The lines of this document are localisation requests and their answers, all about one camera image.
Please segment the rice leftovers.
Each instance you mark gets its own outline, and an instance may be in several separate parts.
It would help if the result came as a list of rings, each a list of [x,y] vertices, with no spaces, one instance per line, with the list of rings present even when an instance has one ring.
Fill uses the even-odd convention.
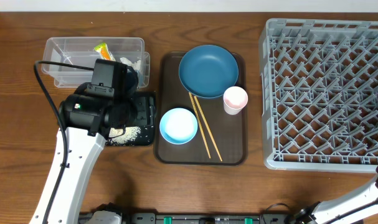
[[[111,128],[107,144],[109,146],[120,146],[134,142],[141,134],[140,127],[127,127],[125,129]]]

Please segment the white tissue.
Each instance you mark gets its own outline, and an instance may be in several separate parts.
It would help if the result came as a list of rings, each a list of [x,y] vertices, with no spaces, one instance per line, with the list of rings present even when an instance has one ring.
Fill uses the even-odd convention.
[[[141,70],[141,60],[137,60],[136,62],[132,62],[126,57],[120,58],[121,63],[126,64],[127,66],[131,66],[134,70],[140,71]]]

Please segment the light blue bowl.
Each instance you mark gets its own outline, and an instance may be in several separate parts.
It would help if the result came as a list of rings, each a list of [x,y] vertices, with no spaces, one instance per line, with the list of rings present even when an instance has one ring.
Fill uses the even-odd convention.
[[[163,114],[159,130],[167,142],[176,145],[185,144],[197,134],[197,118],[185,108],[174,108]]]

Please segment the green orange snack wrapper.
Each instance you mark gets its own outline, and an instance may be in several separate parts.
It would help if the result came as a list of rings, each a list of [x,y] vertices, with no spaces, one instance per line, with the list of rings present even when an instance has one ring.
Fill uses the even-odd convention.
[[[94,51],[98,52],[103,60],[115,61],[113,54],[108,50],[108,46],[104,42],[94,47]]]

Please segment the white cup pink inside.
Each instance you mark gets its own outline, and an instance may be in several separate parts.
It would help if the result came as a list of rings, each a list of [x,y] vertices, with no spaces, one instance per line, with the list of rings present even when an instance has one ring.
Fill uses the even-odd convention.
[[[229,115],[238,114],[248,103],[247,92],[239,87],[232,86],[223,95],[224,110]]]

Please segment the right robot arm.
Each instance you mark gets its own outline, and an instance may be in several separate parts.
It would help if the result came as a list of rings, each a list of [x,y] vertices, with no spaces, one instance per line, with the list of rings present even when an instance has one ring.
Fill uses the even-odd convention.
[[[365,185],[334,200],[316,202],[285,223],[355,223],[378,214],[378,166]]]

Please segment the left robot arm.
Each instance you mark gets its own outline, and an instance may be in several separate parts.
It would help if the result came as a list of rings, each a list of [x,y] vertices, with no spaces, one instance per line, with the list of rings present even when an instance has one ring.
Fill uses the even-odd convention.
[[[31,223],[78,223],[93,167],[105,146],[154,141],[155,95],[111,97],[115,89],[86,82],[61,102],[55,154]]]

